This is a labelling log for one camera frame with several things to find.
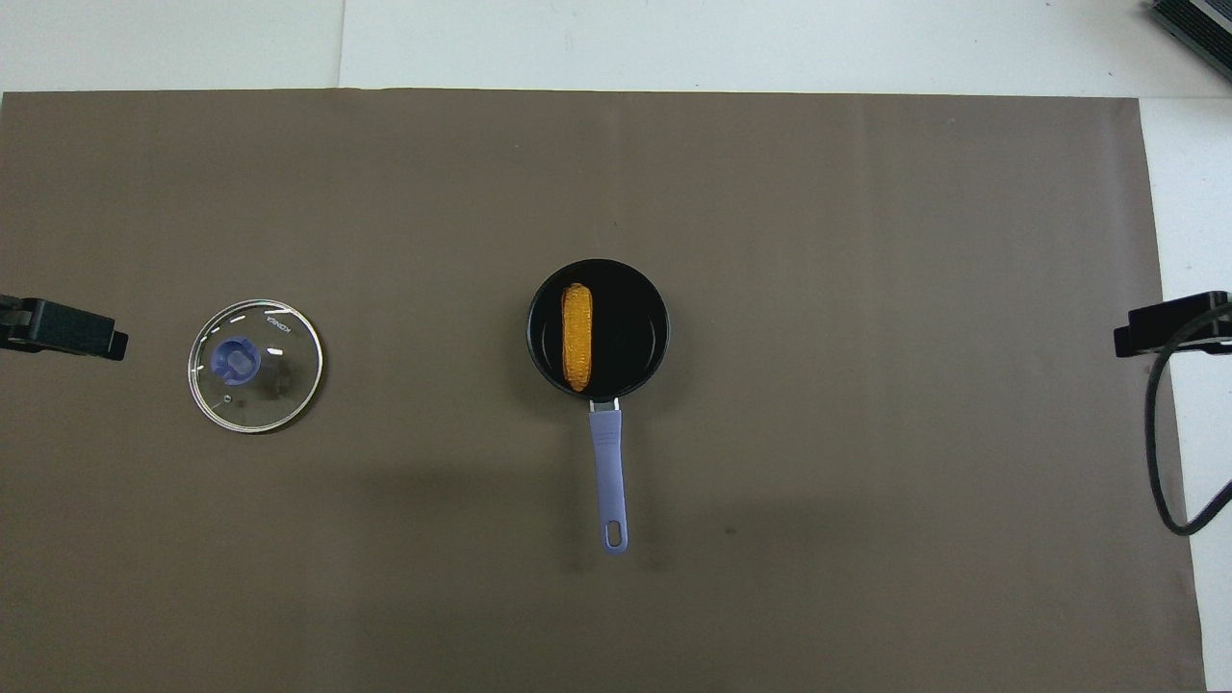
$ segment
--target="glass lid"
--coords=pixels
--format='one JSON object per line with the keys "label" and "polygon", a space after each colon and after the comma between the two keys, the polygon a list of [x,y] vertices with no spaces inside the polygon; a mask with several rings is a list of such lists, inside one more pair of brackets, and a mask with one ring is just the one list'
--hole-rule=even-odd
{"label": "glass lid", "polygon": [[188,354],[188,388],[211,420],[229,430],[278,428],[308,406],[324,353],[299,311],[243,301],[209,318]]}

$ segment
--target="pan handle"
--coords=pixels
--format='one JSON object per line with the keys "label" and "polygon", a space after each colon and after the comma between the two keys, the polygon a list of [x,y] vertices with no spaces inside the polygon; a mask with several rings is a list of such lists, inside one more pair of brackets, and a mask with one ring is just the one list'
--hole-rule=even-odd
{"label": "pan handle", "polygon": [[590,440],[595,445],[595,478],[599,485],[599,535],[604,550],[614,556],[628,549],[620,424],[620,409],[590,412]]}

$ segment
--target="corn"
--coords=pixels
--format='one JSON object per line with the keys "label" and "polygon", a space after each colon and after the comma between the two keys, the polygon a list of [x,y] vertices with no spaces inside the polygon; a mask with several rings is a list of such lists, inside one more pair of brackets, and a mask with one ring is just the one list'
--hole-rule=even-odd
{"label": "corn", "polygon": [[574,392],[582,392],[590,382],[590,329],[594,321],[594,302],[590,290],[580,284],[570,284],[561,295],[561,324],[563,329],[562,363],[564,380]]}

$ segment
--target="lid knob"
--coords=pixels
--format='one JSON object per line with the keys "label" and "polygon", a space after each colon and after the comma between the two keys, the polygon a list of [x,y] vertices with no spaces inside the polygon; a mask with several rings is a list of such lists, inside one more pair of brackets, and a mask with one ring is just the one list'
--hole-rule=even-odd
{"label": "lid knob", "polygon": [[261,351],[246,337],[233,337],[214,349],[209,370],[227,385],[244,385],[261,369]]}

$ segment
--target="black frying pan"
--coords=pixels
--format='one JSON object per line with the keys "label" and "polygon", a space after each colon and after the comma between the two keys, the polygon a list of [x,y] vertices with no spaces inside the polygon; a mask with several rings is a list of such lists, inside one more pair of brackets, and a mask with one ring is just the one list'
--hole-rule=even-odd
{"label": "black frying pan", "polygon": [[[575,392],[564,375],[562,296],[582,284],[593,298],[591,369]],[[628,549],[625,477],[621,471],[620,397],[654,375],[668,350],[668,308],[642,273],[616,260],[580,260],[557,270],[531,300],[526,345],[543,377],[563,392],[590,401],[590,437],[595,446],[599,522],[604,549]]]}

